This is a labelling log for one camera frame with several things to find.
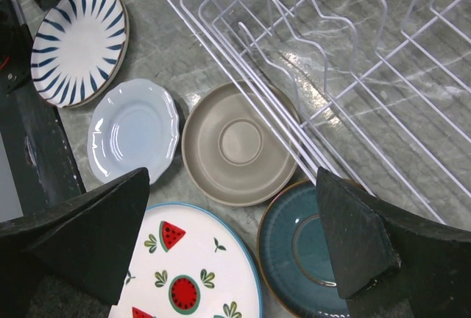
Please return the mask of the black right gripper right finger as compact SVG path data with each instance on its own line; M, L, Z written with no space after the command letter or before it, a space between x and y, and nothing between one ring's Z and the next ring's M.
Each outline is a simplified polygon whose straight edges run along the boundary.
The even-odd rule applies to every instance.
M316 198L351 317L470 316L470 232L405 211L322 167Z

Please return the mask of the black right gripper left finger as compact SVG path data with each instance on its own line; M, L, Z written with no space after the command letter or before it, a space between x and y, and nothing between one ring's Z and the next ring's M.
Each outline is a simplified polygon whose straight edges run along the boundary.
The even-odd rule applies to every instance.
M1 223L2 317L107 317L118 303L149 199L138 168Z

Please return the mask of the light blue scalloped plate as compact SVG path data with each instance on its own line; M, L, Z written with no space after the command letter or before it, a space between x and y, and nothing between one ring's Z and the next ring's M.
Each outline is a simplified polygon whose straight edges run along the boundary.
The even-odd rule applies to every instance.
M106 93L88 129L91 171L102 183L145 167L155 183L174 160L180 117L171 94L147 79L132 79Z

